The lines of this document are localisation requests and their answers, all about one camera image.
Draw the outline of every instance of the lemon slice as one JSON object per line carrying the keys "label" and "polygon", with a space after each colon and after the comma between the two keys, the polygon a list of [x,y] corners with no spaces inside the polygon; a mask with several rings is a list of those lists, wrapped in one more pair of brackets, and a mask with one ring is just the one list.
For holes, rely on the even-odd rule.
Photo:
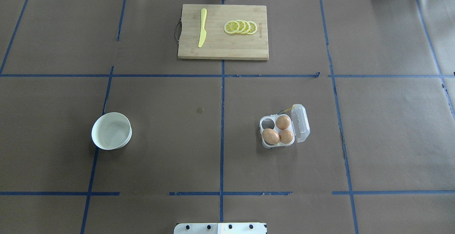
{"label": "lemon slice", "polygon": [[240,32],[240,34],[246,34],[250,31],[250,28],[251,28],[251,25],[249,22],[247,21],[243,21],[245,23],[245,29],[243,31]]}
{"label": "lemon slice", "polygon": [[253,35],[257,32],[257,25],[255,22],[248,22],[250,24],[250,30],[247,32],[248,35]]}
{"label": "lemon slice", "polygon": [[247,26],[247,25],[246,25],[246,22],[243,21],[243,20],[235,20],[235,21],[238,22],[239,25],[240,25],[240,28],[239,28],[239,30],[238,30],[236,33],[240,34],[240,33],[242,33],[243,31],[245,31],[246,26]]}
{"label": "lemon slice", "polygon": [[224,25],[224,32],[234,34],[240,29],[240,24],[237,21],[229,21]]}

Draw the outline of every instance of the white bowl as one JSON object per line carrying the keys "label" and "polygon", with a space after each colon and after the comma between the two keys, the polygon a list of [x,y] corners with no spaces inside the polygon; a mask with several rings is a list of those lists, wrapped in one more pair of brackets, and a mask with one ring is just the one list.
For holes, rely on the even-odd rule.
{"label": "white bowl", "polygon": [[91,139],[103,150],[122,148],[130,141],[131,134],[130,121],[118,112],[102,115],[91,129]]}

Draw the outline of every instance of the yellow knife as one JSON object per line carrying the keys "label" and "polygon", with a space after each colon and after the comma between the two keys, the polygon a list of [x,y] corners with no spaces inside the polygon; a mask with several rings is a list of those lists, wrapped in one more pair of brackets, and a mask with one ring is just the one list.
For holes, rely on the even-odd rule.
{"label": "yellow knife", "polygon": [[200,35],[198,47],[201,48],[205,42],[207,32],[205,31],[205,19],[207,18],[207,9],[203,8],[200,10]]}

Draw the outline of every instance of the empty egg slot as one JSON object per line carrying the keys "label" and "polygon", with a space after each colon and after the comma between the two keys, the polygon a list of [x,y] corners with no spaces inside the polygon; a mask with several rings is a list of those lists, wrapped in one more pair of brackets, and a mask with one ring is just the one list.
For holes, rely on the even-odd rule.
{"label": "empty egg slot", "polygon": [[262,126],[263,129],[267,129],[267,128],[274,129],[275,128],[275,122],[272,119],[270,119],[270,118],[266,118],[266,119],[264,119],[262,121],[261,126]]}

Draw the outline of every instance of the knife handle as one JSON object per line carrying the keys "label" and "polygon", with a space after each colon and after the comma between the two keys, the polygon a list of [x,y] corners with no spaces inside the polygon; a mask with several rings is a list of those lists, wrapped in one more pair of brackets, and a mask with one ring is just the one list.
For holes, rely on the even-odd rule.
{"label": "knife handle", "polygon": [[207,18],[207,9],[200,10],[200,29],[205,30],[205,19]]}

